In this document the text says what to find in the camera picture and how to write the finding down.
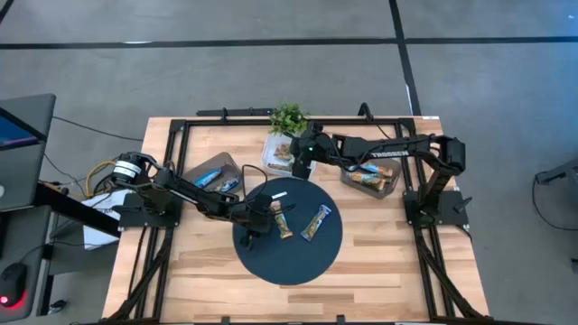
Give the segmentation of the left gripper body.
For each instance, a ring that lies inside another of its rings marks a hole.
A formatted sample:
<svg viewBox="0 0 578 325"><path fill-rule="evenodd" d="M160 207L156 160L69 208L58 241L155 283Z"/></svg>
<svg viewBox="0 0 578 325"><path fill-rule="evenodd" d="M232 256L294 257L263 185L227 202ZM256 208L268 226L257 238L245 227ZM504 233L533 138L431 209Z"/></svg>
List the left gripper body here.
<svg viewBox="0 0 578 325"><path fill-rule="evenodd" d="M271 210L272 198L265 194L258 194L251 205L247 205L247 223L245 235L240 239L244 248L251 248L253 239L259 236L259 231L272 226Z"/></svg>

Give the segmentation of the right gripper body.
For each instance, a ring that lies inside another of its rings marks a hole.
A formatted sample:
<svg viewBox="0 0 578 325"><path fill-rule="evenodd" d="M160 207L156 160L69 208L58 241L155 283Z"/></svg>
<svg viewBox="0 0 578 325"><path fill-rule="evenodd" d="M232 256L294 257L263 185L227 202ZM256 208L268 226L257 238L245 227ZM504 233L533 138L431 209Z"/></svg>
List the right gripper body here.
<svg viewBox="0 0 578 325"><path fill-rule="evenodd" d="M323 132L323 126L318 122L309 122L301 135L292 138L290 153L295 159L304 158L320 163L335 163L337 160L335 143Z"/></svg>

